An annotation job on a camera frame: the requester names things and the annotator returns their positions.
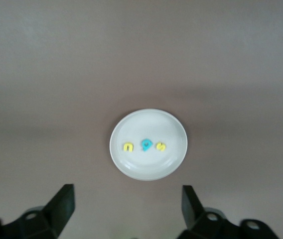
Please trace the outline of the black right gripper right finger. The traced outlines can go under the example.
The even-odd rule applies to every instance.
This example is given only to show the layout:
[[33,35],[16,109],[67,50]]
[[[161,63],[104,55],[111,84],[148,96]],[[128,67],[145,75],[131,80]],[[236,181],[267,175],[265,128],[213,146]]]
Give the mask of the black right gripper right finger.
[[244,219],[237,226],[218,210],[204,208],[190,185],[182,186],[181,209],[187,229],[179,239],[277,239],[264,222]]

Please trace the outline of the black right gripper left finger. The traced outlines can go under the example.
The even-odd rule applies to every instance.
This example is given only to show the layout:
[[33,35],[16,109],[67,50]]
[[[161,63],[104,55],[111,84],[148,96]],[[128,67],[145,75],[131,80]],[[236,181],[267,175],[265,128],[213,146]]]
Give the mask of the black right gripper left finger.
[[75,211],[75,187],[65,184],[43,207],[31,208],[4,225],[0,239],[57,239]]

